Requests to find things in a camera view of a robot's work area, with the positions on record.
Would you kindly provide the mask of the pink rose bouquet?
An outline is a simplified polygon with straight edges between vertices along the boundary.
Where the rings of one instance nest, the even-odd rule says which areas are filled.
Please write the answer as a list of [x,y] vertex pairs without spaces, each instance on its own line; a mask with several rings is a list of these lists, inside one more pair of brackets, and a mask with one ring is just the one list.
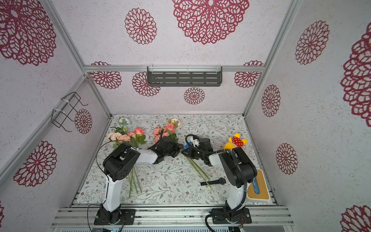
[[[118,148],[123,142],[127,142],[133,148],[138,148],[139,145],[144,145],[146,143],[146,135],[143,129],[135,128],[130,130],[130,120],[125,117],[119,117],[114,126],[111,127],[111,132],[108,134],[107,138],[112,141],[113,148]],[[139,183],[136,168],[130,171],[129,175],[129,198],[133,194],[133,190],[138,193],[142,193],[142,188]]]
[[[172,142],[178,142],[178,138],[176,136],[176,129],[179,129],[181,127],[181,122],[179,119],[173,118],[173,119],[167,119],[166,125],[164,127],[157,126],[154,129],[154,136],[155,141],[159,142],[162,137],[171,139]],[[191,158],[185,157],[186,160],[190,163],[190,165],[193,167],[193,169],[198,173],[199,177],[202,178],[203,181],[210,180],[209,176],[206,174],[204,170],[201,169],[201,167]]]

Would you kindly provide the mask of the blue tape dispenser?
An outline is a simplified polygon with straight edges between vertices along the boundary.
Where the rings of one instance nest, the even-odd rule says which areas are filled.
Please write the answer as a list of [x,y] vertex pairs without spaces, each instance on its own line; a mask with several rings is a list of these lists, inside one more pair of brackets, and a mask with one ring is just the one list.
[[186,145],[183,147],[183,150],[187,150],[187,149],[190,149],[190,148],[193,148],[193,142],[192,141],[186,141]]

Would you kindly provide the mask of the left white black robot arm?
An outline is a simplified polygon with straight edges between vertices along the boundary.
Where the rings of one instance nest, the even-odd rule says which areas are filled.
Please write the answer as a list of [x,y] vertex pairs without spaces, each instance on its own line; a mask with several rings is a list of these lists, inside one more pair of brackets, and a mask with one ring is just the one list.
[[123,142],[105,158],[101,169],[106,177],[105,199],[99,205],[94,225],[115,226],[132,225],[136,214],[135,209],[121,209],[121,191],[124,179],[133,180],[134,166],[137,163],[158,164],[165,157],[175,158],[183,149],[183,145],[170,136],[163,136],[147,149],[135,148],[128,142]]

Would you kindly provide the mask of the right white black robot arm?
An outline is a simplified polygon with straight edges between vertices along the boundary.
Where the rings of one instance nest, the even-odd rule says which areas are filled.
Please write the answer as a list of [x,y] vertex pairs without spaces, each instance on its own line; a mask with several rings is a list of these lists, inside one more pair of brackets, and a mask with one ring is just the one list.
[[209,225],[222,223],[252,223],[249,209],[245,206],[247,190],[253,183],[258,171],[253,162],[241,147],[214,151],[209,138],[200,138],[194,134],[185,136],[186,148],[183,149],[188,159],[202,160],[208,166],[221,166],[231,184],[229,196],[222,208],[214,208],[205,217],[205,225],[209,231],[214,229]]

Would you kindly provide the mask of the black wristwatch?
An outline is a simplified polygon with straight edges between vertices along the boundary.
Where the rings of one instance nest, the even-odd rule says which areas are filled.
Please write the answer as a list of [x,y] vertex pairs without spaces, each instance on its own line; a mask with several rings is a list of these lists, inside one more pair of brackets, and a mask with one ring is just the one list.
[[201,186],[208,186],[208,185],[224,185],[226,184],[226,180],[224,178],[219,178],[217,180],[213,180],[213,181],[207,181],[207,182],[201,182],[200,185]]

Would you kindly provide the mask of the yellow plush toy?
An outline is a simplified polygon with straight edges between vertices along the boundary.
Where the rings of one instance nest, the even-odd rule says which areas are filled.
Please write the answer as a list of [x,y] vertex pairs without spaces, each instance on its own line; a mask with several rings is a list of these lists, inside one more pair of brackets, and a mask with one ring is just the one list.
[[236,133],[234,136],[228,138],[228,142],[224,145],[224,149],[234,149],[237,147],[244,147],[247,144],[246,139],[242,139],[239,133]]

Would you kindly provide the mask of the floral patterned table mat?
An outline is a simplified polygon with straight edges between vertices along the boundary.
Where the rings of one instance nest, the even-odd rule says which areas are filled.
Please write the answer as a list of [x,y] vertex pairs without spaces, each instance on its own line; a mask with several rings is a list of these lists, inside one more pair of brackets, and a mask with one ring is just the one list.
[[[214,150],[222,149],[236,133],[243,139],[250,139],[245,119],[241,115],[124,115],[124,118],[129,120],[130,130],[136,127],[144,130],[144,149],[154,144],[154,129],[165,126],[170,119],[180,121],[176,135],[182,144],[186,142],[188,134],[209,138]],[[102,163],[112,150],[113,143],[104,138],[85,183],[76,196],[77,204],[99,204],[105,200],[106,180]],[[121,202],[134,205],[224,204],[229,195],[230,183],[208,187],[201,186],[201,182],[206,178],[217,180],[225,177],[221,166],[210,167],[200,159],[189,162],[182,154],[175,158],[165,157],[159,164],[139,163],[135,165],[135,173],[124,179]]]

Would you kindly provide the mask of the blue tool on tray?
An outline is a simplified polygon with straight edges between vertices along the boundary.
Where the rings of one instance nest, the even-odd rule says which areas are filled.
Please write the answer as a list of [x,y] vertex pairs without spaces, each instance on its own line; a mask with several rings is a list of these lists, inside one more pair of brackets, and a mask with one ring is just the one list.
[[254,179],[253,179],[253,188],[254,188],[254,193],[259,195],[260,194],[260,189],[259,189],[259,184],[258,184],[257,177],[254,177]]

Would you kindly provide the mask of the wooden tray white rim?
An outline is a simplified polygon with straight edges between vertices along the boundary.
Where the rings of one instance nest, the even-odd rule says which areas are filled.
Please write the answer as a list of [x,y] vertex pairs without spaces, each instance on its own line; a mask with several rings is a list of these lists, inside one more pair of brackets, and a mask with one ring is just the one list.
[[254,193],[253,182],[249,185],[247,189],[246,200],[253,203],[265,203],[270,200],[270,195],[268,191],[268,186],[265,180],[264,173],[261,169],[257,168],[257,180],[259,184],[260,194]]

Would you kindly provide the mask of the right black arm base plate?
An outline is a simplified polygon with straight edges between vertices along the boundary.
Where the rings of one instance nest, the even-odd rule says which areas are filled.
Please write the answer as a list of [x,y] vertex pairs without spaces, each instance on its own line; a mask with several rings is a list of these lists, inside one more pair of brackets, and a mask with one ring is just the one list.
[[212,216],[213,224],[251,224],[252,218],[248,208],[243,207],[232,213]]

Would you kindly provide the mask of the dark grey wall shelf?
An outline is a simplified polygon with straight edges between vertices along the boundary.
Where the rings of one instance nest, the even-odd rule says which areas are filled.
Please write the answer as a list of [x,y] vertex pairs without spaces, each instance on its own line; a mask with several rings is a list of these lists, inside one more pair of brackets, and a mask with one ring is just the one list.
[[147,67],[147,82],[151,87],[219,87],[222,67]]

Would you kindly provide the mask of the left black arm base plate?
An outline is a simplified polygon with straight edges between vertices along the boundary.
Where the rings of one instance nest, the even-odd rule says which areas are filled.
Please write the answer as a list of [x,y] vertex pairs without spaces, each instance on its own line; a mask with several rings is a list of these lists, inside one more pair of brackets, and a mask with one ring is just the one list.
[[117,209],[113,212],[100,209],[94,220],[94,225],[132,225],[135,219],[135,209]]

